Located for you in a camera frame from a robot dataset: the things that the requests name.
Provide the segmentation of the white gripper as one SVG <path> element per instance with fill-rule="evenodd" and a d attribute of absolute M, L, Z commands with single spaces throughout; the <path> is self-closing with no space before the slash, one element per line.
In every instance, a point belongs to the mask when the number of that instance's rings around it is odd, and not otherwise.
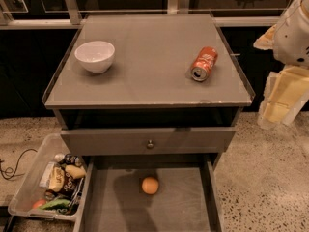
<path fill-rule="evenodd" d="M 266 130 L 288 126 L 309 100 L 309 68 L 297 67 L 309 66 L 309 18 L 301 4 L 294 3 L 253 46 L 273 50 L 275 59 L 286 64 L 267 77 L 257 123 Z"/>

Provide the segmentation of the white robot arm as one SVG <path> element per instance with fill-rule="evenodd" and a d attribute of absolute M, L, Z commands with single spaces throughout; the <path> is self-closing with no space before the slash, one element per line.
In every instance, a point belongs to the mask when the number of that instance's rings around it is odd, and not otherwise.
<path fill-rule="evenodd" d="M 272 50 L 274 58 L 284 64 L 282 71 L 267 77 L 258 125 L 263 129 L 289 125 L 308 101 L 309 0 L 294 0 L 253 46 Z"/>

